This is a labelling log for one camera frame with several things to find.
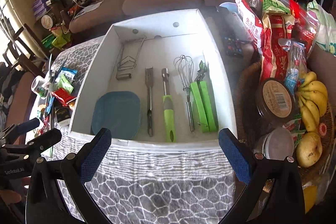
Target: banana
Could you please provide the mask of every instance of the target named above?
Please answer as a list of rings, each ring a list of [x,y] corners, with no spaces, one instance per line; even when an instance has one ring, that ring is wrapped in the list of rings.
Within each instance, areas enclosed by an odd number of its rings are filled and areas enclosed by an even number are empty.
[[[305,87],[306,85],[310,84],[310,82],[313,82],[316,80],[316,73],[313,71],[310,71],[307,73],[307,76],[303,82],[303,84],[300,86],[300,88]]]
[[[320,117],[327,111],[327,99],[319,91],[301,91],[300,94],[306,100],[313,101],[319,108]]]
[[[301,115],[302,115],[302,121],[306,127],[306,130],[308,132],[315,132],[317,133],[316,123],[314,120],[313,115],[309,111],[309,109],[306,106],[302,106],[300,108]]]
[[[310,100],[304,99],[299,92],[297,92],[296,94],[299,97],[299,100],[301,101],[301,104],[305,105],[309,109],[310,113],[313,115],[316,126],[319,126],[319,124],[320,124],[320,112],[319,112],[319,109],[317,108],[317,106],[315,105],[315,103],[310,101]]]
[[[328,91],[326,86],[320,81],[313,81],[309,85],[301,88],[302,91],[319,91],[321,92],[326,99],[328,99]]]

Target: table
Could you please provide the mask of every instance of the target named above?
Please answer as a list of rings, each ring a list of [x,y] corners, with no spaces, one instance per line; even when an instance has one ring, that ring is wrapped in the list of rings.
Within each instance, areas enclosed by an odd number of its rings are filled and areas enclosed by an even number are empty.
[[[91,58],[103,37],[61,53],[53,66],[79,68],[74,79],[77,94]],[[31,118],[36,116],[37,99]],[[60,128],[62,140],[48,160],[63,159],[77,152],[83,142],[69,138],[68,126]],[[26,141],[32,139],[27,134]],[[67,191],[59,186],[71,213],[81,219]],[[91,182],[85,184],[93,199],[114,223],[218,223],[233,205],[234,172],[221,150],[202,153],[153,154],[109,149]]]

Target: screw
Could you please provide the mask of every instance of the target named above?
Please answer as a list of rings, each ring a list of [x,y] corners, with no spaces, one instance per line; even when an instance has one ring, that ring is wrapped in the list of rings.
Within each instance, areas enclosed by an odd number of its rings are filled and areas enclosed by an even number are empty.
[[[256,153],[254,156],[255,156],[256,159],[258,159],[258,160],[262,160],[262,159],[264,158],[264,155],[261,154],[261,153]]]
[[[287,157],[287,160],[288,160],[289,162],[294,162],[294,158],[293,158],[292,156],[288,156],[288,157]]]
[[[72,159],[75,158],[75,156],[76,156],[75,153],[70,153],[70,154],[67,155],[67,159],[68,159],[68,160],[72,160]]]
[[[40,163],[43,162],[43,161],[44,161],[44,158],[39,157],[39,158],[37,158],[36,163],[40,164]]]

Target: blue plate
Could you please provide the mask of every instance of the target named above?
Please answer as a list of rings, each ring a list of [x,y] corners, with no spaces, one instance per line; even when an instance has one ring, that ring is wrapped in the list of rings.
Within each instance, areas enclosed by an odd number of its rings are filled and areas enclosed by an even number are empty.
[[[101,128],[107,128],[112,138],[131,140],[139,130],[140,121],[139,97],[131,91],[113,91],[96,102],[91,128],[94,135]]]

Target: whisk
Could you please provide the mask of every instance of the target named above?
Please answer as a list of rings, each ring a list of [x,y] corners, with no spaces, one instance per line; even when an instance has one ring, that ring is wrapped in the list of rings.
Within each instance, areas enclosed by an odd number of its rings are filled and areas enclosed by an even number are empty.
[[[194,63],[190,56],[181,55],[180,57],[176,57],[174,59],[174,66],[176,72],[180,75],[183,90],[187,97],[187,109],[188,109],[190,132],[194,133],[193,113],[191,110],[191,102],[190,102],[190,91],[191,91],[190,83],[193,80]]]

